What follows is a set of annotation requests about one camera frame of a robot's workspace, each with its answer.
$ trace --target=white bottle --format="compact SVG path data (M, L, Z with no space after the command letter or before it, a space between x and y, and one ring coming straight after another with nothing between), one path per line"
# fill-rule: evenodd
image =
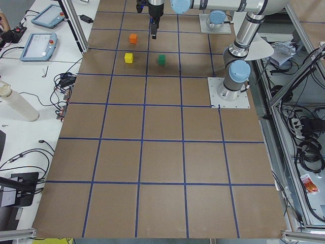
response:
M40 113L10 85L0 80L0 98L28 121L35 121Z

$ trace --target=yellow cube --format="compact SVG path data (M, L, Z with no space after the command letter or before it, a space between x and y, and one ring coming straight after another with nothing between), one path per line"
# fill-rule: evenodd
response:
M133 53L126 53L124 56L124 60L127 64L133 63Z

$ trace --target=white mounting plate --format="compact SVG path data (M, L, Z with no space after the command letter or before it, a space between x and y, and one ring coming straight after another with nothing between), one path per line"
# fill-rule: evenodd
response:
M218 86L223 83L224 78L221 77L209 77L209 93L210 93L210 102L212 108L250 108L249 101L247 97L247 92L240 93L239 97L232 101L225 101L217 94Z
M226 34L230 35L232 30L230 29L230 24L223 24L219 28L210 28L207 26L207 19L209 14L199 14L200 26L201 26L201 33L208 33L208 34Z

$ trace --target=orange cube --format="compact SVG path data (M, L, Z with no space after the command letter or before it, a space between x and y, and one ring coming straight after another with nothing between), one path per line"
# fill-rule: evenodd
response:
M138 42L138 35L137 34L130 34L130 43L137 44Z

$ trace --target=person's arm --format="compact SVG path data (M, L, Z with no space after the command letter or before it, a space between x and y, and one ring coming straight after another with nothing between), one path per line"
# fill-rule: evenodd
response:
M1 17L0 25L3 27L4 32L9 31L10 26L9 26L8 20L7 20L6 16L4 15L4 13L0 13L0 17Z

